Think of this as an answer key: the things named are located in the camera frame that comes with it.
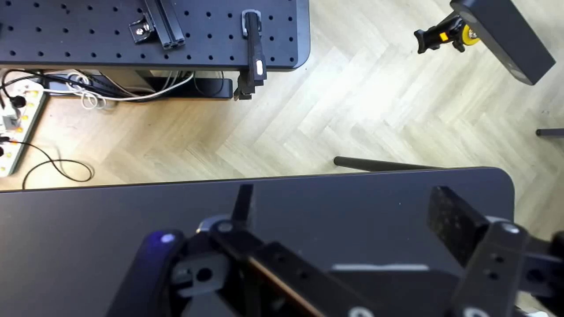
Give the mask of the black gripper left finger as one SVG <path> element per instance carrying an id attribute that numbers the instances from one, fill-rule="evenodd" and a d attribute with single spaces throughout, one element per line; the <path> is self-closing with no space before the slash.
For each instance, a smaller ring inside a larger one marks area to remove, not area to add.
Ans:
<path id="1" fill-rule="evenodd" d="M 244 314 L 287 314 L 304 317 L 375 317 L 376 308 L 334 277 L 318 271 L 278 241 L 262 241 L 246 229 L 253 187 L 237 188 L 227 220 L 216 220 L 207 234 L 237 269 L 244 289 Z"/>

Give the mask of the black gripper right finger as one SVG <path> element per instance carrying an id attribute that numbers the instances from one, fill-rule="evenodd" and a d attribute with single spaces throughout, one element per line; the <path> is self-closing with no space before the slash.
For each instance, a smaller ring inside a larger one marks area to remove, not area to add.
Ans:
<path id="1" fill-rule="evenodd" d="M 526 317 L 514 301 L 535 298 L 564 317 L 564 232 L 539 240 L 510 220 L 489 220 L 449 187 L 433 187 L 428 227 L 463 273 L 447 317 Z"/>

